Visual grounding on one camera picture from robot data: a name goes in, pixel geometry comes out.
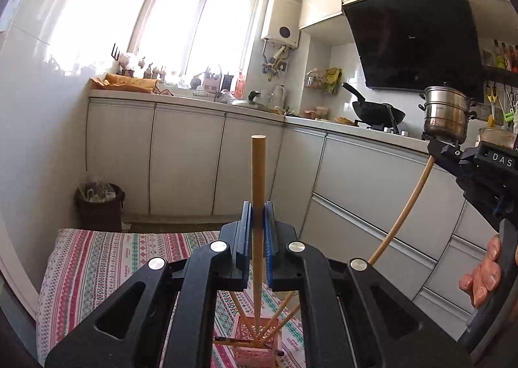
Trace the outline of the right hand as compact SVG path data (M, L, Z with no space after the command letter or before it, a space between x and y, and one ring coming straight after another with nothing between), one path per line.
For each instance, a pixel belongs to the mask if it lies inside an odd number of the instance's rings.
M481 307L501 281L501 268L497 262L500 254L501 240L500 236L496 235L487 243L486 255L482 262L471 274L466 273L459 279L459 289L470 297L474 308Z

